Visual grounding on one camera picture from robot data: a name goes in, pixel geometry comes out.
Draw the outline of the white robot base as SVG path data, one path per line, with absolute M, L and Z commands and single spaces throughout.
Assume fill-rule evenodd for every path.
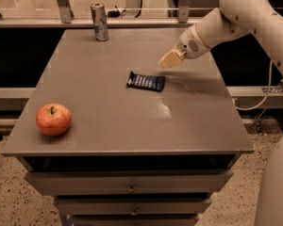
M 283 226 L 283 138 L 271 150 L 266 162 L 254 226 Z

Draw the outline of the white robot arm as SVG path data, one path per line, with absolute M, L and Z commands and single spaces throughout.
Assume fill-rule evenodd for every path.
M 283 76 L 283 16 L 268 0 L 219 0 L 219 6 L 190 26 L 159 61 L 169 69 L 225 41 L 251 34 Z

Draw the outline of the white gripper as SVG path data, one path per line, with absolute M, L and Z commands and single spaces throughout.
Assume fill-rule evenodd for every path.
M 180 35 L 176 48 L 170 50 L 158 62 L 162 69 L 173 68 L 179 65 L 184 58 L 195 59 L 209 51 L 209 48 L 198 35 L 195 25 L 189 27 Z

